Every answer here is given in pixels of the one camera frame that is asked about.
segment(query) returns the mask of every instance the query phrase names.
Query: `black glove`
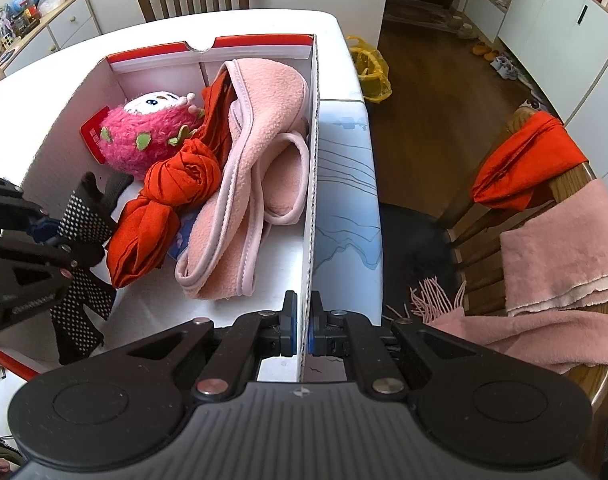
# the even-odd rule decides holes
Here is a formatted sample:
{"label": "black glove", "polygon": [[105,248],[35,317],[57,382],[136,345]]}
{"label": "black glove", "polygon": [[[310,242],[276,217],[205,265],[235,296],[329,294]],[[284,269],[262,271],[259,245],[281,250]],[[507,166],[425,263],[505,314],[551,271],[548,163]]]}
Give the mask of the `black glove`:
{"label": "black glove", "polygon": [[116,173],[108,179],[104,193],[97,189],[95,175],[86,173],[71,195],[58,237],[49,243],[68,250],[73,256],[73,280],[64,299],[50,309],[50,319],[60,353],[60,364],[66,365],[89,357],[104,341],[84,306],[103,319],[108,319],[115,289],[92,272],[104,257],[104,244],[117,229],[111,213],[124,190],[133,182],[131,175]]}

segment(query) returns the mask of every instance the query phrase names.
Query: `pink fleece cloth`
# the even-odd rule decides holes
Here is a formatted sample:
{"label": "pink fleece cloth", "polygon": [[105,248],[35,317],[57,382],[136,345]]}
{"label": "pink fleece cloth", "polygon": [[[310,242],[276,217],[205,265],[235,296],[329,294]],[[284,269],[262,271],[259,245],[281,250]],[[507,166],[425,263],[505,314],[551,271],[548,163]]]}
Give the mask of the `pink fleece cloth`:
{"label": "pink fleece cloth", "polygon": [[184,293],[207,300],[253,293],[262,237],[271,224],[299,221],[308,189],[304,78],[267,59],[226,61],[223,70],[237,93],[228,115],[233,147],[175,267]]}
{"label": "pink fleece cloth", "polygon": [[509,316],[608,301],[608,190],[602,180],[500,240]]}
{"label": "pink fleece cloth", "polygon": [[455,301],[435,278],[420,283],[411,300],[424,322],[442,332],[560,374],[585,364],[608,365],[608,314],[549,310],[515,317],[465,316],[464,282]]}

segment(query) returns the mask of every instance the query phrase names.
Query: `plush toy face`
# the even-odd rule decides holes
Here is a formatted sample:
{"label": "plush toy face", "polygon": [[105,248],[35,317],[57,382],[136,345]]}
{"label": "plush toy face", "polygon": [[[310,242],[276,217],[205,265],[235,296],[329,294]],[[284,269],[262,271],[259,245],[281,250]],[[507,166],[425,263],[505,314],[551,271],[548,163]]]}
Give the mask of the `plush toy face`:
{"label": "plush toy face", "polygon": [[164,108],[177,106],[180,104],[180,96],[171,92],[151,92],[129,101],[124,105],[124,109],[132,114],[152,114]]}

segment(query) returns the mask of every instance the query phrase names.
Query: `black mat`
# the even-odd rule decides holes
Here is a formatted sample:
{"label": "black mat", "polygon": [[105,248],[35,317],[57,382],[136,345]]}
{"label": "black mat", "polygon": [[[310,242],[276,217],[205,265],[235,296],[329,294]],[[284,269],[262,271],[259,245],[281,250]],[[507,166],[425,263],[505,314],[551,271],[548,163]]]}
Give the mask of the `black mat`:
{"label": "black mat", "polygon": [[387,306],[404,315],[410,305],[410,288],[421,280],[437,277],[450,301],[459,288],[454,256],[446,232],[426,213],[396,205],[379,204],[384,250],[384,316],[397,317]]}

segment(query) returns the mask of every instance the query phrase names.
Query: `metal screw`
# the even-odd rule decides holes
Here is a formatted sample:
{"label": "metal screw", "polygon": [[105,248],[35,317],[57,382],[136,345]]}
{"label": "metal screw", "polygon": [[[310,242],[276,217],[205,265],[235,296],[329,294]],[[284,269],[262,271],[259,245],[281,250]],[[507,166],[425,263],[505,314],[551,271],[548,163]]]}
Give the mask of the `metal screw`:
{"label": "metal screw", "polygon": [[204,379],[197,383],[197,391],[204,395],[219,395],[228,390],[228,383],[223,379]]}
{"label": "metal screw", "polygon": [[373,390],[380,394],[397,394],[404,389],[404,383],[394,377],[384,377],[373,381]]}

